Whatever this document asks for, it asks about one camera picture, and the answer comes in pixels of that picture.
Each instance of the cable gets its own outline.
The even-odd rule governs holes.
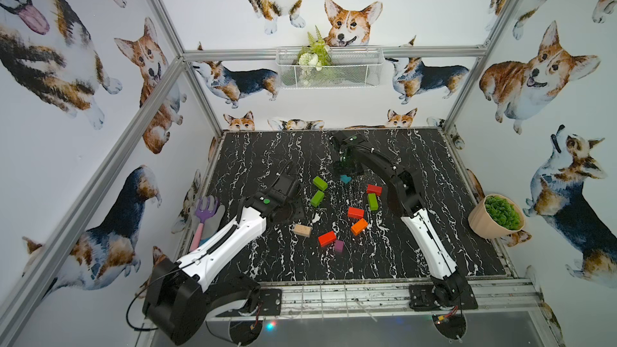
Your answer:
[[[150,281],[148,284],[146,284],[146,286],[141,291],[139,291],[137,293],[137,295],[135,295],[133,300],[131,300],[131,303],[128,305],[127,313],[125,314],[125,319],[127,321],[128,327],[131,327],[134,331],[154,331],[154,330],[158,330],[158,327],[154,327],[154,328],[141,328],[141,327],[135,327],[134,325],[132,325],[131,321],[128,320],[128,312],[131,311],[131,306],[133,306],[133,303],[135,303],[135,300],[137,300],[139,298],[139,296],[143,292],[145,292],[155,281],[159,281],[160,279],[163,279],[165,276],[168,276],[168,275],[171,275],[171,274],[176,274],[179,271],[183,270],[184,268],[187,268],[188,266],[192,266],[193,264],[195,264],[196,261],[201,260],[202,258],[206,257],[207,255],[208,255],[208,253],[204,253],[202,256],[199,257],[199,259],[191,261],[186,266],[178,268],[178,269],[174,269],[172,272],[168,272],[168,273],[164,274],[163,276],[159,276],[156,279],[154,279],[153,281]]]

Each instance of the white vein pattern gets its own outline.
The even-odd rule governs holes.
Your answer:
[[[490,242],[476,236],[467,224],[473,209],[443,136],[436,129],[358,130],[375,148],[397,164],[418,169],[433,226],[443,245],[469,276],[505,275]],[[404,280],[429,275],[426,261],[408,228],[386,205],[370,212],[366,186],[385,186],[370,170],[344,184],[333,173],[338,154],[328,131],[238,132],[227,134],[214,170],[209,195],[227,205],[225,225],[237,211],[242,196],[248,197],[271,184],[276,173],[292,160],[302,182],[305,217],[297,222],[269,222],[264,235],[245,247],[219,274],[217,281],[239,272],[256,281]],[[325,198],[314,209],[309,201],[317,191],[312,179],[328,182]],[[347,217],[349,206],[365,210],[368,227],[351,233],[355,220]],[[294,224],[312,228],[310,238],[297,236]],[[333,230],[345,242],[343,254],[333,247],[320,248],[317,237]]]

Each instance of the plant pot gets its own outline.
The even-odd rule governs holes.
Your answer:
[[[514,211],[518,214],[518,217],[521,221],[521,227],[518,230],[510,230],[504,228],[490,217],[489,212],[487,212],[486,208],[484,207],[484,202],[488,197],[491,196],[505,198],[505,200],[509,204],[512,204],[514,206]],[[482,198],[482,201],[480,201],[480,203],[475,208],[473,208],[473,211],[469,213],[469,226],[480,237],[497,238],[501,236],[515,234],[519,230],[523,229],[525,227],[525,215],[521,211],[521,208],[519,208],[518,205],[515,204],[510,198],[498,194],[492,194]]]

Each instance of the wooden block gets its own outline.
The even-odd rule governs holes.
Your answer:
[[[318,240],[319,240],[319,244],[323,248],[324,246],[328,246],[331,243],[334,243],[336,241],[336,235],[334,232],[330,231],[325,235],[319,236]]]
[[[356,219],[356,220],[364,218],[364,210],[349,207],[349,210],[347,210],[347,217]]]
[[[324,196],[325,196],[325,194],[323,194],[323,192],[321,190],[318,190],[317,193],[315,193],[315,195],[313,196],[313,198],[311,198],[310,204],[314,208],[317,208],[319,206],[319,204],[321,204],[321,201],[323,201],[323,197]]]
[[[343,253],[343,248],[345,247],[345,242],[336,240],[335,241],[335,252]]]
[[[375,193],[370,193],[368,195],[368,207],[371,209],[371,212],[379,209],[379,204],[377,204],[377,197],[375,196]]]
[[[368,227],[368,223],[366,222],[365,219],[362,219],[358,222],[356,222],[352,227],[351,227],[351,233],[353,233],[354,236],[357,236],[360,234],[360,232],[362,232],[363,230],[366,229],[366,227]]]
[[[299,236],[310,237],[310,227],[296,224],[294,226],[294,233]]]
[[[322,180],[319,176],[313,179],[313,185],[318,187],[321,191],[328,189],[328,183]]]
[[[377,197],[381,196],[381,191],[382,191],[382,187],[378,187],[375,185],[369,185],[366,187],[366,193],[368,194],[374,193],[375,196]]]

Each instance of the red block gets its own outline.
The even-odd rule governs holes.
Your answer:
[[[381,187],[376,187],[375,185],[369,185],[366,187],[366,193],[367,194],[371,194],[371,193],[375,193],[375,196],[379,197],[381,196]]]
[[[318,239],[319,239],[319,244],[323,248],[324,246],[328,246],[331,243],[334,243],[336,241],[336,235],[334,232],[328,232],[325,235],[319,236]]]
[[[359,220],[361,218],[364,218],[364,211],[362,209],[349,207],[349,210],[347,211],[347,217]]]

